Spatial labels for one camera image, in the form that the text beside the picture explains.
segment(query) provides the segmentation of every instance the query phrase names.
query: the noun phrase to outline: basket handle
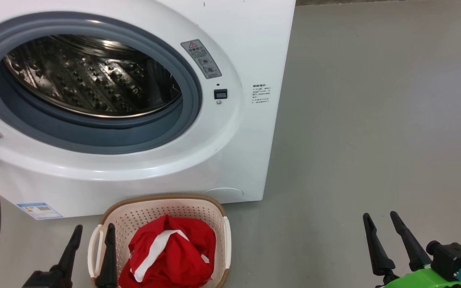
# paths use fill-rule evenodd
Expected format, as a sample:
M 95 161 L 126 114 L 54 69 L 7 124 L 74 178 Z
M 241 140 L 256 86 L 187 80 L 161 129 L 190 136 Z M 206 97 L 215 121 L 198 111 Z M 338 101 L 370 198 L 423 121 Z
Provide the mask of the basket handle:
M 225 224 L 225 269 L 229 269 L 231 266 L 231 254 L 232 254 L 232 237 L 231 237 L 231 224 L 227 216 L 223 217 Z
M 104 246 L 104 234 L 106 233 L 107 227 L 99 224 L 97 228 L 95 228 L 94 232 L 92 233 L 92 237 L 90 237 L 90 242 L 88 243 L 88 273 L 90 274 L 91 278 L 95 278 L 100 274 L 100 262 L 101 262 L 101 252 L 102 247 Z M 97 259 L 95 260 L 95 267 L 94 267 L 94 245 L 95 240 L 99 236 L 99 245 L 97 249 Z

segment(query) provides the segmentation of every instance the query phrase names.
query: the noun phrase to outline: perforated plastic basket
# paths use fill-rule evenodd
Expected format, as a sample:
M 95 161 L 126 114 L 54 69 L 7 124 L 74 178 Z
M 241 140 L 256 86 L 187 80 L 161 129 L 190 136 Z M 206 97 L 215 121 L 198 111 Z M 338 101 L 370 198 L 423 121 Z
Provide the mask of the perforated plastic basket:
M 106 246 L 104 238 L 108 225 L 115 225 L 117 277 L 129 259 L 129 242 L 136 230 L 143 225 L 168 214 L 172 217 L 200 219 L 216 234 L 214 272 L 203 288 L 221 288 L 227 281 L 231 266 L 231 227 L 223 207 L 216 200 L 203 195 L 168 194 L 122 201 L 104 214 L 101 224 L 95 228 L 88 244 L 88 272 L 95 281 L 99 276 Z

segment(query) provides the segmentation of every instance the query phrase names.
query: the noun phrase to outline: red garment with white stripe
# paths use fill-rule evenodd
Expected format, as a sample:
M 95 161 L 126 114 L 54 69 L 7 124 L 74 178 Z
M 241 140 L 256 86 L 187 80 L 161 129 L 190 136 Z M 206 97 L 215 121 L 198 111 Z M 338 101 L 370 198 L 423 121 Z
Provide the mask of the red garment with white stripe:
M 165 215 L 136 231 L 122 288 L 199 288 L 214 269 L 216 235 L 199 219 Z

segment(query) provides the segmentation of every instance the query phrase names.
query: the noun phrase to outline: white washing machine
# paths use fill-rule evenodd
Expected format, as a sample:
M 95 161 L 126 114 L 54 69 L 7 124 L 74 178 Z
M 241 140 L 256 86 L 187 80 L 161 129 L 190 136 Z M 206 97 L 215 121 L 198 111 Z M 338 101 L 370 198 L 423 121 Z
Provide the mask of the white washing machine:
M 261 200 L 295 0 L 0 0 L 0 194 Z

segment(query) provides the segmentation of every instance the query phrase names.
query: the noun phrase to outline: basket rim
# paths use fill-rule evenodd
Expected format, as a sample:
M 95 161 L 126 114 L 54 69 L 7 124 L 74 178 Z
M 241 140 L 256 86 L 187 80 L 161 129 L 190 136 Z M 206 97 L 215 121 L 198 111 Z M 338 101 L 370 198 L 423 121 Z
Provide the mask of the basket rim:
M 156 200 L 181 200 L 181 199 L 203 200 L 203 201 L 210 202 L 211 204 L 213 204 L 214 206 L 218 208 L 218 210 L 222 214 L 222 217 L 227 217 L 227 213 L 225 212 L 225 209 L 223 208 L 222 204 L 220 204 L 218 201 L 214 200 L 213 198 L 209 196 L 201 195 L 201 194 L 188 194 L 188 193 L 169 193 L 169 194 L 157 194 L 157 195 L 143 196 L 143 197 L 137 197 L 137 198 L 120 201 L 119 203 L 111 206 L 106 211 L 106 213 L 104 213 L 100 224 L 104 225 L 104 223 L 106 222 L 106 219 L 108 219 L 111 213 L 113 213 L 118 208 L 125 206 L 127 204 L 135 204 L 135 203 L 140 203 L 140 202 L 148 202 L 148 201 L 156 201 Z

